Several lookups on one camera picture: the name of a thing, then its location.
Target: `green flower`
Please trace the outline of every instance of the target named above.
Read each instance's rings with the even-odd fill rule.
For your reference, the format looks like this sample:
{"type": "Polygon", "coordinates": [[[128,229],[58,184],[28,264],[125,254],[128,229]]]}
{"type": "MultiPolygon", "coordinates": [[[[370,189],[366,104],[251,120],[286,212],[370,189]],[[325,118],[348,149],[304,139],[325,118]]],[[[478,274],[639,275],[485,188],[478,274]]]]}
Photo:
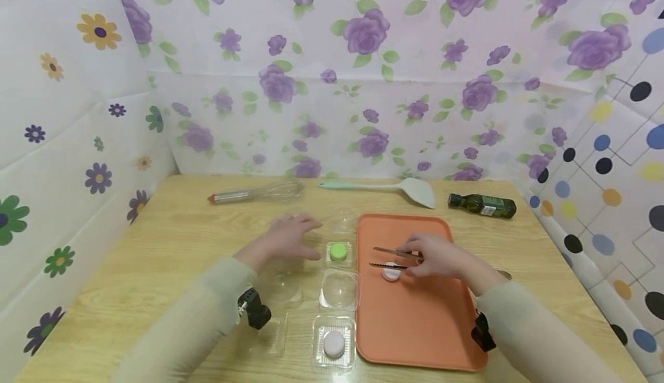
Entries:
{"type": "Polygon", "coordinates": [[[4,201],[0,200],[0,246],[11,243],[14,238],[13,233],[21,233],[28,226],[21,219],[30,213],[30,208],[26,205],[17,207],[18,201],[17,196],[8,196],[4,201]]]}
{"type": "Polygon", "coordinates": [[[69,246],[55,249],[53,256],[49,256],[46,259],[44,273],[51,273],[51,278],[62,275],[67,270],[67,266],[73,264],[75,254],[69,246]]]}
{"type": "Polygon", "coordinates": [[[161,133],[162,130],[164,130],[164,120],[161,117],[161,112],[159,112],[159,108],[156,106],[151,106],[150,107],[150,115],[145,117],[145,120],[150,122],[150,126],[148,126],[149,130],[154,130],[157,129],[158,133],[161,133]]]}

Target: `yellow flower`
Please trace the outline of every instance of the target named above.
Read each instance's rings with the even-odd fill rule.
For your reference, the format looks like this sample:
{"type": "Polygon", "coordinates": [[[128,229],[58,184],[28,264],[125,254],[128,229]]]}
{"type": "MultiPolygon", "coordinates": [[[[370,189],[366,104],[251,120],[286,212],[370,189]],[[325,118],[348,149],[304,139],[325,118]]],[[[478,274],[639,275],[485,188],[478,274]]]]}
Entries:
{"type": "Polygon", "coordinates": [[[76,28],[83,33],[83,41],[91,44],[95,43],[97,50],[105,50],[106,47],[114,50],[118,48],[115,42],[121,41],[120,34],[115,33],[118,26],[112,22],[106,22],[104,16],[100,13],[95,14],[95,18],[84,13],[81,16],[83,22],[76,25],[76,28]]]}
{"type": "Polygon", "coordinates": [[[58,64],[56,58],[52,58],[47,52],[39,57],[42,59],[42,68],[48,72],[49,77],[55,78],[56,81],[65,78],[64,74],[62,74],[64,70],[62,69],[62,66],[58,64]]]}

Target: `white round object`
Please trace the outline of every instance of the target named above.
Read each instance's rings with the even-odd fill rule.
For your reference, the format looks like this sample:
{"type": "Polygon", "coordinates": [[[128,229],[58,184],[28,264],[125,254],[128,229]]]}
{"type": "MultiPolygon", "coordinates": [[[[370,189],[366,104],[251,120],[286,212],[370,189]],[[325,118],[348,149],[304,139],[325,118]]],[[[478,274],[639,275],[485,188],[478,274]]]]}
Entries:
{"type": "MultiPolygon", "coordinates": [[[[395,264],[394,262],[387,262],[385,265],[396,266],[397,264],[395,264]]],[[[383,278],[385,278],[386,281],[396,282],[399,280],[400,276],[401,276],[401,271],[397,269],[388,269],[388,268],[383,269],[383,278]]]]}
{"type": "Polygon", "coordinates": [[[329,358],[339,358],[344,355],[346,339],[339,331],[330,331],[323,339],[323,351],[329,358]]]}

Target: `orange cutting board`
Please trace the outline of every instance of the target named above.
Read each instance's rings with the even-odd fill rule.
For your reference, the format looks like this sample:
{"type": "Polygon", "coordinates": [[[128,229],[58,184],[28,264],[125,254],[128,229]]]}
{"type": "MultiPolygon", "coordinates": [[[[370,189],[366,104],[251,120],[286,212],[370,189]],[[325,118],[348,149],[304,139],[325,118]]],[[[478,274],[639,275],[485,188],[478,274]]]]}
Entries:
{"type": "Polygon", "coordinates": [[[411,233],[452,240],[450,226],[436,217],[368,213],[357,225],[357,271],[360,303],[356,312],[357,351],[367,361],[433,369],[477,371],[488,356],[471,338],[475,308],[468,287],[448,277],[386,281],[369,262],[408,260],[373,247],[395,249],[411,233]]]}

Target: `utensil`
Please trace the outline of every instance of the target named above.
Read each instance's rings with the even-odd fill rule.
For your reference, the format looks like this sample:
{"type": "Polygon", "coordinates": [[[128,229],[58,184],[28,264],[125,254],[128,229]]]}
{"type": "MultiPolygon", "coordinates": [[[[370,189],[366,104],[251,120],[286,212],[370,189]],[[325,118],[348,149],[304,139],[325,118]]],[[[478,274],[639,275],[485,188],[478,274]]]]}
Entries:
{"type": "Polygon", "coordinates": [[[396,185],[354,185],[346,182],[319,182],[320,188],[328,190],[401,190],[414,202],[424,207],[436,208],[436,196],[428,182],[417,178],[406,178],[396,185]]]}

